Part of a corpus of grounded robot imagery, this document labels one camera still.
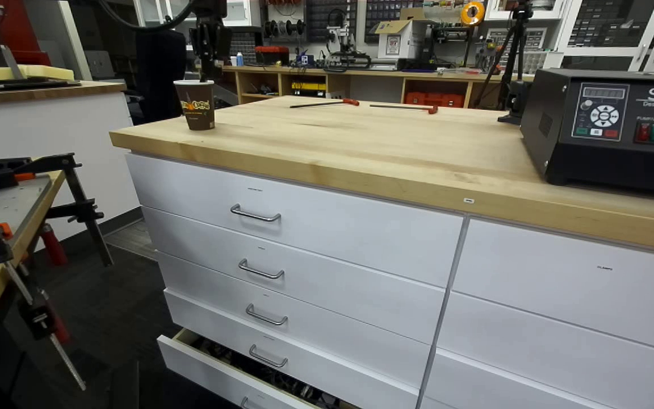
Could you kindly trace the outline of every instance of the floor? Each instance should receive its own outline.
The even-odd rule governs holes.
[[[231,409],[221,398],[169,373],[155,338],[176,335],[164,302],[155,247],[140,221],[106,233],[113,268],[89,238],[67,240],[68,266],[36,254],[36,279],[64,318],[79,391],[47,338],[34,341],[17,304],[0,310],[0,407],[18,409]]]

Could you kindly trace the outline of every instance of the drawer handle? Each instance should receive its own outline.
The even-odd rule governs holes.
[[[241,409],[258,409],[256,404],[252,404],[249,398],[243,398],[238,407],[241,407]]]
[[[274,320],[274,318],[269,318],[269,315],[262,315],[254,304],[246,306],[246,314],[252,315],[252,318],[256,318],[256,320],[262,320],[262,322],[269,322],[269,324],[272,324],[272,328],[283,328],[283,324],[288,322],[288,315],[281,315],[281,318],[278,318],[278,320]]]
[[[269,357],[269,352],[262,352],[256,345],[249,348],[249,357],[272,368],[283,368],[288,364],[288,360]]]
[[[252,211],[241,208],[241,205],[235,205],[235,207],[231,207],[231,214],[237,214],[237,216],[241,216],[241,219],[263,221],[263,223],[279,223],[279,221],[281,221],[281,214],[262,216],[262,214],[252,214]]]
[[[266,279],[272,279],[272,281],[278,281],[278,279],[283,278],[283,270],[263,273],[263,270],[252,268],[248,260],[241,260],[241,261],[238,261],[238,270],[246,270],[246,273],[249,273],[249,274],[258,274],[258,278],[266,278]]]

